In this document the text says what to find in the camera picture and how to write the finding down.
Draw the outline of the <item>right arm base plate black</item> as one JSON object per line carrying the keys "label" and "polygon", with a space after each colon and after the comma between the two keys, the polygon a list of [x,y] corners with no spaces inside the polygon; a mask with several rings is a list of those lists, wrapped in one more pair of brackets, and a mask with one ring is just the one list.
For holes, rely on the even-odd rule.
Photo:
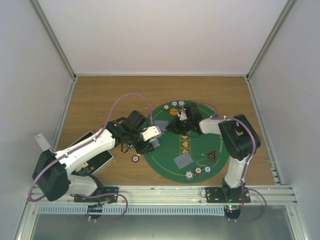
{"label": "right arm base plate black", "polygon": [[251,198],[242,192],[241,187],[228,189],[222,186],[205,187],[200,191],[200,195],[206,198],[207,203],[214,204],[240,204],[250,203]]}

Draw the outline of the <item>red black triangle all-in marker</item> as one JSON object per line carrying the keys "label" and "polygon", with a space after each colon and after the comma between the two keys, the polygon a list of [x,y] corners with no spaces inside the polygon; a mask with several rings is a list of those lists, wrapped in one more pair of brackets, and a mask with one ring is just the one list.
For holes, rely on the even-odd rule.
{"label": "red black triangle all-in marker", "polygon": [[211,159],[212,161],[217,161],[217,154],[216,154],[216,151],[213,150],[213,151],[210,151],[206,154],[206,157]]}

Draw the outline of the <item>red black chip stack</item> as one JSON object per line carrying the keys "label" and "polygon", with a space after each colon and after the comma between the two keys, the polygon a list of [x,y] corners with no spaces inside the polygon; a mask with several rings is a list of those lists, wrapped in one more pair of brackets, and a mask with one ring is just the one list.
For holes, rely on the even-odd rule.
{"label": "red black chip stack", "polygon": [[140,160],[140,157],[138,155],[134,155],[131,160],[132,162],[137,163]]}

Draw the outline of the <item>orange big blind button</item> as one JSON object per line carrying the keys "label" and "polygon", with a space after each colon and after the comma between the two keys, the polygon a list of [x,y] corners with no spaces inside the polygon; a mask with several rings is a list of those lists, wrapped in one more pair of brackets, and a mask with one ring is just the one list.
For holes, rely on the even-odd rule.
{"label": "orange big blind button", "polygon": [[169,113],[172,115],[172,116],[177,116],[178,115],[178,109],[176,108],[171,108],[169,110]]}

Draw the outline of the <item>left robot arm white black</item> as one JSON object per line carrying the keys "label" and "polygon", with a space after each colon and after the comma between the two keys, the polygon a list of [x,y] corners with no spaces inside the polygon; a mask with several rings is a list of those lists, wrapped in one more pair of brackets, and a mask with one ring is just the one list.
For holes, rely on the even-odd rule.
{"label": "left robot arm white black", "polygon": [[52,152],[47,149],[38,158],[32,174],[32,187],[38,186],[43,197],[53,202],[64,195],[85,195],[90,201],[98,202],[103,189],[93,176],[74,175],[78,167],[119,145],[128,144],[138,155],[154,151],[151,141],[162,135],[158,126],[145,126],[147,118],[134,110],[128,117],[107,121],[92,136],[64,150]]}

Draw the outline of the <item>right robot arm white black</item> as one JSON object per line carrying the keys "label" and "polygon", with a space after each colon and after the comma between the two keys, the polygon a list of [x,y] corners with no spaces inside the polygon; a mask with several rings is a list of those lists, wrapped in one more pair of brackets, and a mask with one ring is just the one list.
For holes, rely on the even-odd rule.
{"label": "right robot arm white black", "polygon": [[179,110],[165,128],[177,135],[189,131],[199,135],[219,134],[230,157],[227,173],[222,180],[221,196],[226,202],[232,203],[245,193],[247,168],[261,146],[261,140],[244,114],[204,118],[198,105],[192,102]]}

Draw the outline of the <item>clear acrylic dealer button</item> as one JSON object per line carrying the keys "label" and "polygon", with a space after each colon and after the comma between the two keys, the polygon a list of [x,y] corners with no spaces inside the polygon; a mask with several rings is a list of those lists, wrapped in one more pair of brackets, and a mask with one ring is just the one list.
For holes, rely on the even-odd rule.
{"label": "clear acrylic dealer button", "polygon": [[206,166],[208,164],[208,160],[208,157],[204,154],[199,154],[195,158],[196,164],[201,167]]}

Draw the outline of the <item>dealt card small blind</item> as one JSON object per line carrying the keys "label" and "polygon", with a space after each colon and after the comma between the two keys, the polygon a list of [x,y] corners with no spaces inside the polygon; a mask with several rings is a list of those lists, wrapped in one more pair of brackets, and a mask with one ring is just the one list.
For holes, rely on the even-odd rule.
{"label": "dealt card small blind", "polygon": [[169,125],[168,120],[155,120],[154,125],[159,127],[161,132],[167,131],[166,127]]}

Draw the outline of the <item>dealt cards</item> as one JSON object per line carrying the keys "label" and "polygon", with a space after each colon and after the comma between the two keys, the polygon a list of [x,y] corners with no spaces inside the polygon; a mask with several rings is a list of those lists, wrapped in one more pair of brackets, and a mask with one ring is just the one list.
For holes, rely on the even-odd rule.
{"label": "dealt cards", "polygon": [[186,167],[194,162],[194,160],[192,159],[192,157],[190,156],[190,154],[188,152],[185,152],[185,153],[177,156],[176,158],[173,159],[173,161],[176,164],[176,166],[178,167],[178,169],[183,169],[184,167]]}

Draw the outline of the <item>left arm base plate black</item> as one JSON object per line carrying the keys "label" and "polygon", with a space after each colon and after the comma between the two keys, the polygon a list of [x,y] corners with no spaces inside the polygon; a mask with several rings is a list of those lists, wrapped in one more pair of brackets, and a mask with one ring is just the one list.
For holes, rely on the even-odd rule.
{"label": "left arm base plate black", "polygon": [[74,194],[73,201],[76,203],[95,203],[98,205],[116,203],[119,188],[117,186],[98,187],[89,197]]}

